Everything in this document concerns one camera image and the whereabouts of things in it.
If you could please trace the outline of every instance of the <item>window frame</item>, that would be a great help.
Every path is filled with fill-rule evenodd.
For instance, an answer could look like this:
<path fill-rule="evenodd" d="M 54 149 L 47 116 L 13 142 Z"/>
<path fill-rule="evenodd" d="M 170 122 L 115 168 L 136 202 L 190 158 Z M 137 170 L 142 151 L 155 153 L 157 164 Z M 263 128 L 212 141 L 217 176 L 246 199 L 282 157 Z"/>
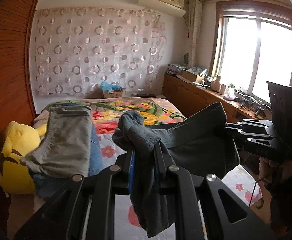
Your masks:
<path fill-rule="evenodd" d="M 267 2 L 259 2 L 259 1 L 245 1 L 245 0 L 233 0 L 233 1 L 220 1 L 216 2 L 216 26 L 215 26 L 215 37 L 214 37 L 214 45 L 213 45 L 213 52 L 212 52 L 212 58 L 211 58 L 211 63 L 210 63 L 210 68 L 208 74 L 210 76 L 216 76 L 217 74 L 220 73 L 221 71 L 221 65 L 222 65 L 222 60 L 223 60 L 223 55 L 225 52 L 225 37 L 227 34 L 227 23 L 228 19 L 223 18 L 223 6 L 258 6 L 258 7 L 265 7 L 267 9 L 271 10 L 276 10 L 276 11 L 282 11 L 286 15 L 289 15 L 289 18 L 291 20 L 291 29 L 292 30 L 292 9 L 283 7 L 277 4 L 272 4 L 272 3 L 267 3 Z M 261 20 L 256 20 L 257 28 L 260 30 L 261 29 Z M 245 93 L 252 95 L 252 90 L 254 87 L 255 79 L 256 79 L 256 74 L 257 74 L 257 68 L 259 64 L 259 55 L 260 55 L 260 48 L 261 48 L 261 39 L 258 37 L 257 40 L 257 45 L 256 45 L 256 54 L 255 54 L 255 60 L 254 60 L 254 65 L 253 65 L 253 72 L 252 72 L 252 77 L 251 81 L 249 84 L 249 88 L 247 91 L 244 90 Z M 290 86 L 292 86 L 292 72 L 291 72 L 291 79 L 290 79 Z M 266 101 L 262 100 L 261 98 L 258 98 L 255 95 L 254 96 L 256 99 L 261 100 L 263 103 L 267 103 Z"/>

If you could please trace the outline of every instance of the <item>floral bedspread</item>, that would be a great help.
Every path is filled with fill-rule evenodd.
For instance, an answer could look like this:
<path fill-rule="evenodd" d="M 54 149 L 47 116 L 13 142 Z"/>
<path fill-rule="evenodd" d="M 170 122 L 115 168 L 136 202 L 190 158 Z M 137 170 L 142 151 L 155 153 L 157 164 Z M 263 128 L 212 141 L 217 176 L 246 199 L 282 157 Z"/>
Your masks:
<path fill-rule="evenodd" d="M 90 106 L 97 134 L 113 133 L 118 126 L 120 116 L 128 110 L 136 110 L 144 117 L 144 125 L 182 122 L 185 117 L 169 101 L 160 98 L 108 98 L 63 100 L 55 103 L 74 102 Z M 34 120 L 34 127 L 47 123 L 49 112 L 46 106 L 42 113 Z"/>

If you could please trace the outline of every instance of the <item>metal screw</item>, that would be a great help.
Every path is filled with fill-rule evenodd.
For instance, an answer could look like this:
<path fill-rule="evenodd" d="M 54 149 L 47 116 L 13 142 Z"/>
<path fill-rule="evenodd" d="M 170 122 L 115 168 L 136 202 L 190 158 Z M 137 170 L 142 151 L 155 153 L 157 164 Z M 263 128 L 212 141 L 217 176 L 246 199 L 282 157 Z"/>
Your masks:
<path fill-rule="evenodd" d="M 83 175 L 81 175 L 81 174 L 76 174 L 73 176 L 73 181 L 75 181 L 75 182 L 79 182 L 82 179 L 83 179 Z"/>
<path fill-rule="evenodd" d="M 120 170 L 120 166 L 118 166 L 118 165 L 111 165 L 109 168 L 111 171 L 119 171 Z"/>
<path fill-rule="evenodd" d="M 179 167 L 177 165 L 170 165 L 169 167 L 169 170 L 174 172 L 174 171 L 178 171 L 179 170 Z"/>
<path fill-rule="evenodd" d="M 217 179 L 217 177 L 216 177 L 215 174 L 210 173 L 210 174 L 208 174 L 208 175 L 206 176 L 206 179 L 207 179 L 208 181 L 215 181 L 215 180 Z"/>

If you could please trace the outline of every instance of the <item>wall-mounted air conditioner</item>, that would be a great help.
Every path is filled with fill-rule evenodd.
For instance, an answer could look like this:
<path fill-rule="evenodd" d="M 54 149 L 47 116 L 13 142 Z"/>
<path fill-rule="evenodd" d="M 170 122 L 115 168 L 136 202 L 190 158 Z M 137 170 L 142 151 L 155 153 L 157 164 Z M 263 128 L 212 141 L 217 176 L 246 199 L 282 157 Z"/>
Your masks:
<path fill-rule="evenodd" d="M 176 17 L 186 13 L 183 10 L 184 0 L 139 0 L 138 4 Z"/>

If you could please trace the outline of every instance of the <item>slatted wooden panel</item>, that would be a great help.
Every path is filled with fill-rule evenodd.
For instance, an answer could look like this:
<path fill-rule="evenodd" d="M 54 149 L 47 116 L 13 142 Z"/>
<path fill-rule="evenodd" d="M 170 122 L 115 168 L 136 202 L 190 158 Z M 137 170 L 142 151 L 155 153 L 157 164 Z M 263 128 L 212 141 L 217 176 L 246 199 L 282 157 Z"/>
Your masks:
<path fill-rule="evenodd" d="M 0 150 L 10 121 L 31 124 L 35 117 L 28 80 L 28 40 L 36 3 L 0 2 Z"/>

